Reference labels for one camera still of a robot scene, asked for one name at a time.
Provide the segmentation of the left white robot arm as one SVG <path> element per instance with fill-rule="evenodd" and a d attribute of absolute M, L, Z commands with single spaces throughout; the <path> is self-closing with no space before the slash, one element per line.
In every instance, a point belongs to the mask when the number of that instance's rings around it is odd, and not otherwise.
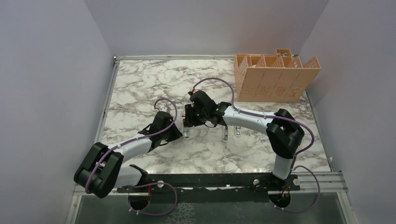
<path fill-rule="evenodd" d="M 168 112 L 159 111 L 151 124 L 134 137 L 109 147 L 101 142 L 94 143 L 74 174 L 74 182 L 88 189 L 99 198 L 107 196 L 113 188 L 129 185 L 134 191 L 146 188 L 144 170 L 133 165 L 122 168 L 128 160 L 146 154 L 182 137 Z"/>

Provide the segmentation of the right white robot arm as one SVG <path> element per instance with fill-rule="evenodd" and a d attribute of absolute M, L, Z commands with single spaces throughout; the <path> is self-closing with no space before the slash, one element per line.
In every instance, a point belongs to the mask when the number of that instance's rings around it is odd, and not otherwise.
<path fill-rule="evenodd" d="M 240 126 L 267 135 L 276 154 L 269 183 L 276 190 L 288 184 L 295 153 L 305 133 L 287 110 L 279 109 L 275 113 L 243 111 L 234 109 L 228 102 L 215 103 L 204 91 L 190 91 L 189 96 L 191 103 L 184 107 L 184 127 L 210 122 L 213 126 Z"/>

